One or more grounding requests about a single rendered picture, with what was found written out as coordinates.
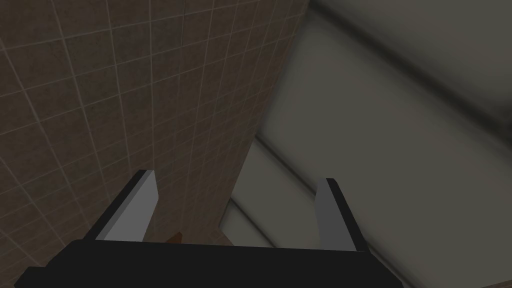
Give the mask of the pale grey cupboard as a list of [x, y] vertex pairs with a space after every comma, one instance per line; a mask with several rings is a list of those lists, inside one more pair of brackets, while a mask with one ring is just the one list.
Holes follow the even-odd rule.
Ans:
[[221, 221], [320, 248], [332, 178], [406, 288], [512, 288], [512, 0], [310, 0]]

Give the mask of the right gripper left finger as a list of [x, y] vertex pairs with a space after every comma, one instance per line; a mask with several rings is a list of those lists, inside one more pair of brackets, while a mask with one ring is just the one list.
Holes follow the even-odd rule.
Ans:
[[83, 239], [142, 242], [158, 199], [155, 172], [138, 170]]

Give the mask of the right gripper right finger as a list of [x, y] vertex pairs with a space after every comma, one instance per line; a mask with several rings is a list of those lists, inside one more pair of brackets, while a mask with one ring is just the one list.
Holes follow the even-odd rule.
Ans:
[[369, 252], [368, 244], [344, 195], [333, 178], [317, 183], [315, 216], [323, 250]]

